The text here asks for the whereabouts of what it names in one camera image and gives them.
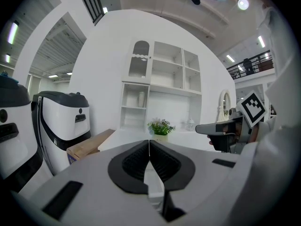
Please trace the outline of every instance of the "cabinet door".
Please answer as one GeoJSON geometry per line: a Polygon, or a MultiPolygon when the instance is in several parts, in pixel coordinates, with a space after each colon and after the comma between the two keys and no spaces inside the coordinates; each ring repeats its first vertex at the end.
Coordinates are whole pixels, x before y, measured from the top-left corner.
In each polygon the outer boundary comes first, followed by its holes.
{"type": "Polygon", "coordinates": [[[132,39],[122,81],[150,84],[153,54],[154,41],[132,39]]]}

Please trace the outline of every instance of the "round light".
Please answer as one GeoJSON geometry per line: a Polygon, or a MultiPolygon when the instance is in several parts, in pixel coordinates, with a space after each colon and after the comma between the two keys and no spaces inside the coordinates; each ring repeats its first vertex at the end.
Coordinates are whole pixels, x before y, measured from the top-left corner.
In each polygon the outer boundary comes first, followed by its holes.
{"type": "Polygon", "coordinates": [[[238,7],[241,10],[246,10],[249,7],[249,2],[248,0],[238,0],[238,7]]]}

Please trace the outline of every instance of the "white vase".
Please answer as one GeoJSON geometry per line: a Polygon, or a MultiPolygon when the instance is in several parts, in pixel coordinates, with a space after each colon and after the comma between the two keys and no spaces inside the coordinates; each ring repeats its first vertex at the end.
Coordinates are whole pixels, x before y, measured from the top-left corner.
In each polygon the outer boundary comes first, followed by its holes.
{"type": "Polygon", "coordinates": [[[138,107],[144,107],[144,98],[145,98],[145,93],[140,92],[138,96],[138,107]]]}
{"type": "Polygon", "coordinates": [[[152,140],[155,140],[155,141],[168,141],[168,135],[166,136],[163,136],[163,135],[152,135],[152,140]]]}

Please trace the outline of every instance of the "flower pot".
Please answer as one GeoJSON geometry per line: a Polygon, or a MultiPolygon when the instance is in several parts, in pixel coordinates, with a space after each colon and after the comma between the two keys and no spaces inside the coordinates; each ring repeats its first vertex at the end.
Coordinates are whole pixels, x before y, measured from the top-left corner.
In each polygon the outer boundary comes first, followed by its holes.
{"type": "Polygon", "coordinates": [[[168,141],[168,135],[166,136],[163,136],[163,135],[152,135],[152,139],[155,140],[155,141],[168,141]]]}

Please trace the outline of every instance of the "potted plant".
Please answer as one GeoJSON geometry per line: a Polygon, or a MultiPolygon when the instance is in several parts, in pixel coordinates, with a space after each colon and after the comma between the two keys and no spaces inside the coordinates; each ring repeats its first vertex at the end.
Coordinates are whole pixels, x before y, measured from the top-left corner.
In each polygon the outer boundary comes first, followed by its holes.
{"type": "Polygon", "coordinates": [[[175,129],[165,119],[160,120],[156,118],[147,125],[150,133],[154,135],[153,139],[157,141],[167,141],[167,135],[175,129]]]}

